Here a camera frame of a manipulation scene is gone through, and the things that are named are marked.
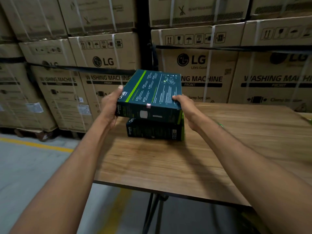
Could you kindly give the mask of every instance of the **hand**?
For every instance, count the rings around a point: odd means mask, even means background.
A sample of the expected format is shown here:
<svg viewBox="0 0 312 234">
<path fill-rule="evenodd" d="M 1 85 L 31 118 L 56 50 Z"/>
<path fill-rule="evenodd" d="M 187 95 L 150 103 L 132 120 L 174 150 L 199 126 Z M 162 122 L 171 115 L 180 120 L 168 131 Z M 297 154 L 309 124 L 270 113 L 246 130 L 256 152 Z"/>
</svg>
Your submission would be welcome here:
<svg viewBox="0 0 312 234">
<path fill-rule="evenodd" d="M 103 118 L 107 123 L 109 130 L 111 130 L 116 123 L 117 117 L 115 116 L 115 111 L 117 107 L 117 100 L 121 95 L 123 86 L 120 85 L 111 94 L 105 96 L 101 101 L 101 114 L 99 117 Z"/>
<path fill-rule="evenodd" d="M 205 115 L 195 106 L 194 101 L 183 94 L 172 96 L 172 99 L 180 102 L 184 116 L 189 121 L 190 128 L 194 131 L 198 131 L 196 120 L 198 117 L 205 117 Z"/>
</svg>

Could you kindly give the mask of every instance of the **gray floor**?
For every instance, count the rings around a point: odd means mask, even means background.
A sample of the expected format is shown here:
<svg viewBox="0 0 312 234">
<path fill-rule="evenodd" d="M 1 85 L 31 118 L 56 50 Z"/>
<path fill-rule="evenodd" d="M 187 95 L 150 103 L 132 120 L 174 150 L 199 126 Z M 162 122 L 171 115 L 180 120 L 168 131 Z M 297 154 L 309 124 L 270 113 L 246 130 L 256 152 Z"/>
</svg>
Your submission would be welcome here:
<svg viewBox="0 0 312 234">
<path fill-rule="evenodd" d="M 0 137 L 41 143 L 32 138 Z M 43 144 L 73 149 L 79 141 L 58 137 Z M 69 154 L 0 141 L 0 233 L 8 233 L 23 209 Z M 119 188 L 93 184 L 78 229 L 79 234 L 98 233 L 106 225 Z M 141 233 L 149 193 L 132 191 L 116 234 Z M 161 233 L 247 233 L 234 209 L 170 197 L 164 203 Z M 150 232 L 154 233 L 154 218 Z"/>
</svg>

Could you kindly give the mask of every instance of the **person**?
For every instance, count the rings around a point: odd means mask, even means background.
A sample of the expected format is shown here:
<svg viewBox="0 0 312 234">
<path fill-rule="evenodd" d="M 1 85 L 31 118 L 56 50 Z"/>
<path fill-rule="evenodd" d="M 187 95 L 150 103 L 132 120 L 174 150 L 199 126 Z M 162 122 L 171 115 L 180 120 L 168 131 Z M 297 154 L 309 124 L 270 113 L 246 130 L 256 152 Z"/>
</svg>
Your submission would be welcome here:
<svg viewBox="0 0 312 234">
<path fill-rule="evenodd" d="M 76 233 L 96 172 L 105 137 L 116 122 L 119 86 L 103 98 L 102 112 L 63 165 L 23 211 L 10 234 Z M 312 232 L 312 186 L 247 147 L 205 116 L 184 95 L 181 103 L 189 126 L 206 141 L 233 183 L 272 233 Z"/>
</svg>

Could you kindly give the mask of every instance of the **concrete floor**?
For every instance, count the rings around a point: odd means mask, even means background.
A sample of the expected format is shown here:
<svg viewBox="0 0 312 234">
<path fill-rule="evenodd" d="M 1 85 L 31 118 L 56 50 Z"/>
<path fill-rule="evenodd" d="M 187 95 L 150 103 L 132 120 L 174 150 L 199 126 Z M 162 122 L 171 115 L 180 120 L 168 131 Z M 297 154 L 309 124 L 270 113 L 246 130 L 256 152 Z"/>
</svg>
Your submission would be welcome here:
<svg viewBox="0 0 312 234">
<path fill-rule="evenodd" d="M 41 143 L 6 134 L 0 134 L 1 138 Z M 58 137 L 42 144 L 73 149 L 78 142 Z M 66 152 L 0 141 L 0 233 L 9 232 L 23 209 L 68 156 Z M 77 233 L 141 233 L 149 193 L 131 191 L 123 210 L 116 207 L 119 193 L 120 188 L 93 184 Z M 155 232 L 155 226 L 156 215 L 149 233 Z M 170 197 L 164 203 L 160 233 L 249 232 L 241 225 L 235 209 Z"/>
</svg>

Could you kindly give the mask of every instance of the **wooden table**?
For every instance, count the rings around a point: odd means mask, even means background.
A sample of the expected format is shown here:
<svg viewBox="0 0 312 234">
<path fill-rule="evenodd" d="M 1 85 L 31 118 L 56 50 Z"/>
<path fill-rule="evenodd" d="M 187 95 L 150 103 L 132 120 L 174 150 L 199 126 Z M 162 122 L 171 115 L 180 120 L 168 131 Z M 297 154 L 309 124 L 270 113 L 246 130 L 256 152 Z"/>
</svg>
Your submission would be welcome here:
<svg viewBox="0 0 312 234">
<path fill-rule="evenodd" d="M 312 126 L 284 106 L 197 103 L 255 151 L 312 185 Z M 105 141 L 95 183 L 225 205 L 248 201 L 213 151 L 185 123 L 185 142 L 129 138 L 119 118 Z"/>
</svg>

